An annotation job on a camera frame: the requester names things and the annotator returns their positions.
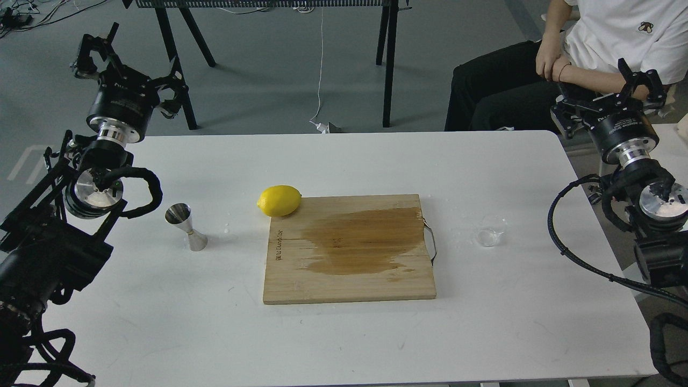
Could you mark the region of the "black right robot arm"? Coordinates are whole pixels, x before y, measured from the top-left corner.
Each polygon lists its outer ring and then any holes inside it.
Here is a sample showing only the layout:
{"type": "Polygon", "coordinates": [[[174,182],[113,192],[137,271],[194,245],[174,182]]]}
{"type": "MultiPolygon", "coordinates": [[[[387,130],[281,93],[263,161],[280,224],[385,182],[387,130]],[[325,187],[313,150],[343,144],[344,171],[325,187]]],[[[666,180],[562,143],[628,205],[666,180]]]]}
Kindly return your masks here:
{"type": "Polygon", "coordinates": [[[561,255],[572,262],[634,291],[686,307],[686,299],[668,288],[686,285],[686,187],[652,159],[658,134],[646,110],[662,108],[666,93],[655,69],[632,71],[624,59],[618,69],[622,90],[592,97],[582,88],[560,82],[560,96],[552,107],[554,123],[566,139],[586,131],[604,164],[616,169],[605,176],[589,174],[568,184],[549,208],[547,227],[561,255]],[[554,211],[569,191],[593,185],[592,199],[618,230],[635,235],[634,255],[642,282],[608,274],[579,258],[561,241],[554,227],[554,211]]]}

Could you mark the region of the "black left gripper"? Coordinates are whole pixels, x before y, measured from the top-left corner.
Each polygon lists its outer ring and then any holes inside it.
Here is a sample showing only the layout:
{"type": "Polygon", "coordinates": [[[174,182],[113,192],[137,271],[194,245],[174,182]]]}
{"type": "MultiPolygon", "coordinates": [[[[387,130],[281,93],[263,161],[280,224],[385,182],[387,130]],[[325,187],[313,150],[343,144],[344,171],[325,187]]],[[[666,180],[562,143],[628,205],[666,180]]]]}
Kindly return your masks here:
{"type": "Polygon", "coordinates": [[[178,56],[170,60],[167,76],[154,79],[142,74],[125,76],[125,66],[112,47],[118,27],[119,24],[113,22],[105,38],[84,34],[70,68],[78,79],[98,80],[97,95],[87,117],[88,126],[97,134],[96,139],[116,144],[138,143],[145,138],[153,108],[166,119],[177,117],[188,86],[178,56]],[[99,71],[94,62],[94,52],[106,64],[103,71],[99,71]],[[174,93],[172,98],[160,98],[165,90],[174,93]]]}

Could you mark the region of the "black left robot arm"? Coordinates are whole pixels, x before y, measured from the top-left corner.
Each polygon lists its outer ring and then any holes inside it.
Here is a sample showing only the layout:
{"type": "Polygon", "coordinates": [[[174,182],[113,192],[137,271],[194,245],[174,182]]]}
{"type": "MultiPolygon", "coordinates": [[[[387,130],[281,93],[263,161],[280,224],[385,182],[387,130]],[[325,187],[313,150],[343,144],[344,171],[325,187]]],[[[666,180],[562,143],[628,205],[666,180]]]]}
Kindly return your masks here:
{"type": "Polygon", "coordinates": [[[105,240],[118,219],[162,203],[158,177],[135,167],[126,146],[144,140],[154,110],[174,118],[188,88],[177,71],[151,78],[123,64],[112,47],[118,26],[106,37],[84,35],[72,64],[76,78],[98,83],[86,119],[94,135],[68,130],[59,149],[47,148],[47,174],[2,222],[2,386],[30,370],[47,372],[42,386],[62,376],[95,384],[70,360],[75,334],[45,331],[42,316],[93,282],[113,252],[105,240]]]}

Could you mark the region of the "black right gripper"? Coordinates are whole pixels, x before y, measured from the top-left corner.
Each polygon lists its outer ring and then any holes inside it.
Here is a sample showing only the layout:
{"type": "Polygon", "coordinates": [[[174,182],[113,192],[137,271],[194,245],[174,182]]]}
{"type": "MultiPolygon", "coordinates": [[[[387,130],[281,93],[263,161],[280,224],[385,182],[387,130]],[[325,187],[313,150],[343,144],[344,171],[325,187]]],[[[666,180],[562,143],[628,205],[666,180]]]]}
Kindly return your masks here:
{"type": "Polygon", "coordinates": [[[618,59],[618,69],[626,81],[618,93],[618,107],[626,110],[610,113],[610,93],[567,82],[557,83],[560,95],[550,109],[565,140],[586,131],[606,164],[630,164],[649,157],[659,137],[643,112],[661,110],[668,97],[655,69],[632,71],[623,58],[618,59]],[[640,85],[648,90],[644,99],[634,96],[640,85]]]}

